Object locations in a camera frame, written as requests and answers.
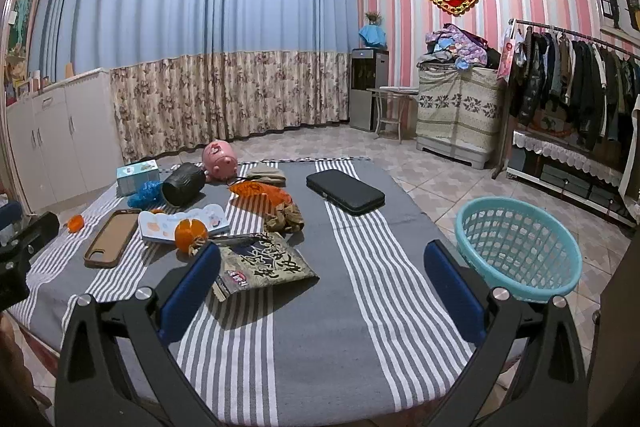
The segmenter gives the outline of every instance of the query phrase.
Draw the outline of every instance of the orange plastic packaging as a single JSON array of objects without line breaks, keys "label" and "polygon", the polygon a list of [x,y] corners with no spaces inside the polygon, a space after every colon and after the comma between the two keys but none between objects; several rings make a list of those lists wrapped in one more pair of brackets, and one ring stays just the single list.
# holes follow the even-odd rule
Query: orange plastic packaging
[{"label": "orange plastic packaging", "polygon": [[84,218],[77,214],[66,222],[66,227],[70,233],[80,232],[80,230],[84,229]]},{"label": "orange plastic packaging", "polygon": [[189,247],[193,244],[193,241],[197,237],[206,239],[209,237],[209,232],[202,221],[198,219],[183,219],[175,227],[174,236],[175,246],[178,247],[178,250],[189,253]]},{"label": "orange plastic packaging", "polygon": [[273,206],[278,206],[281,203],[289,205],[293,202],[291,196],[289,196],[289,193],[286,190],[260,182],[247,181],[236,183],[231,185],[229,190],[238,196],[244,197],[266,194]]}]

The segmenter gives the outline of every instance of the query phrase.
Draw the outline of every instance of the basket rim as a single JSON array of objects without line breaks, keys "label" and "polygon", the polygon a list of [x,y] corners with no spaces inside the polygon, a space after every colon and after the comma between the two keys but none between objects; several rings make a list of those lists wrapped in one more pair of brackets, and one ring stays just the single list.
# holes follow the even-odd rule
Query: basket rim
[{"label": "basket rim", "polygon": [[[569,243],[575,248],[575,251],[578,253],[577,254],[578,269],[576,270],[576,273],[572,277],[571,281],[569,281],[567,284],[559,288],[554,288],[554,289],[535,288],[534,286],[523,284],[521,282],[516,281],[515,279],[512,279],[511,277],[506,276],[500,270],[495,269],[493,266],[487,263],[487,261],[485,261],[482,258],[482,256],[476,251],[476,249],[471,245],[468,238],[466,238],[465,233],[463,233],[462,216],[470,206],[474,206],[475,204],[479,204],[479,203],[490,203],[491,201],[495,201],[495,202],[514,201],[518,205],[529,207],[530,210],[533,211],[533,213],[544,214],[547,218],[552,220],[565,233],[566,237],[569,239]],[[577,285],[578,281],[580,280],[580,277],[582,276],[582,254],[580,253],[580,248],[578,246],[578,242],[575,240],[574,234],[569,232],[567,227],[565,227],[562,223],[560,223],[560,221],[558,221],[554,216],[549,214],[546,210],[538,206],[535,206],[534,204],[527,203],[527,201],[520,201],[515,198],[508,198],[506,196],[482,196],[481,198],[475,198],[473,200],[467,201],[464,205],[462,205],[462,207],[460,207],[460,210],[456,214],[455,234],[456,234],[456,240],[458,241],[458,243],[459,244],[462,243],[465,247],[465,251],[470,252],[470,255],[473,257],[473,259],[479,264],[481,264],[482,268],[487,270],[487,272],[489,272],[492,277],[504,283],[505,286],[507,286],[507,288],[508,286],[512,286],[522,291],[523,293],[530,294],[531,296],[533,296],[533,298],[536,298],[536,297],[544,298],[545,302],[546,300],[551,298],[553,295],[565,295],[569,293],[575,287],[575,285]]]}]

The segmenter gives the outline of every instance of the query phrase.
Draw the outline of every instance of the curtain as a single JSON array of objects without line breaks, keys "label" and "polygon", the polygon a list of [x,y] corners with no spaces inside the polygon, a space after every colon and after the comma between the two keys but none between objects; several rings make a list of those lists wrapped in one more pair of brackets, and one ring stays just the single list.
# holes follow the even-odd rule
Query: curtain
[{"label": "curtain", "polygon": [[[42,0],[29,69],[53,81],[68,62],[75,73],[113,70],[112,92],[130,94],[114,99],[123,154],[143,157],[345,120],[357,26],[357,0]],[[197,96],[206,111],[157,108],[169,93]],[[212,112],[210,124],[171,130]]]}]

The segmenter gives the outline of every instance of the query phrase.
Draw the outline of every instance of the blue gripper pad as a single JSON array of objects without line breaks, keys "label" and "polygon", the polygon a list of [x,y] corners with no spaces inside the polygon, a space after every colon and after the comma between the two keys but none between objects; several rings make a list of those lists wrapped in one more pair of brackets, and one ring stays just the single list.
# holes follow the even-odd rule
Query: blue gripper pad
[{"label": "blue gripper pad", "polygon": [[220,273],[220,249],[213,243],[204,247],[182,277],[164,306],[158,311],[158,337],[164,346],[179,341],[191,319],[204,302]]},{"label": "blue gripper pad", "polygon": [[484,308],[460,275],[459,269],[470,269],[453,266],[455,261],[444,248],[440,241],[431,241],[424,248],[424,270],[462,338],[479,346],[486,336]]}]

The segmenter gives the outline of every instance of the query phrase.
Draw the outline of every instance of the silver bolt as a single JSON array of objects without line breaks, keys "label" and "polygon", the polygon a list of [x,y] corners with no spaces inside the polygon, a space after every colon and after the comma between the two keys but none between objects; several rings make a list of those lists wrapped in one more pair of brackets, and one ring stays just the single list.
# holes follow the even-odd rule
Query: silver bolt
[{"label": "silver bolt", "polygon": [[511,296],[507,288],[494,288],[492,295],[498,301],[506,301]]},{"label": "silver bolt", "polygon": [[151,288],[148,288],[147,286],[142,286],[142,288],[138,288],[136,290],[136,299],[138,299],[139,301],[146,301],[151,294],[153,293],[153,290]]},{"label": "silver bolt", "polygon": [[566,299],[560,295],[554,295],[554,298],[551,299],[551,302],[553,302],[556,308],[564,308],[566,306]]},{"label": "silver bolt", "polygon": [[78,306],[88,306],[89,304],[91,304],[91,300],[92,300],[92,296],[89,295],[88,293],[85,293],[79,296],[76,302],[78,303]]}]

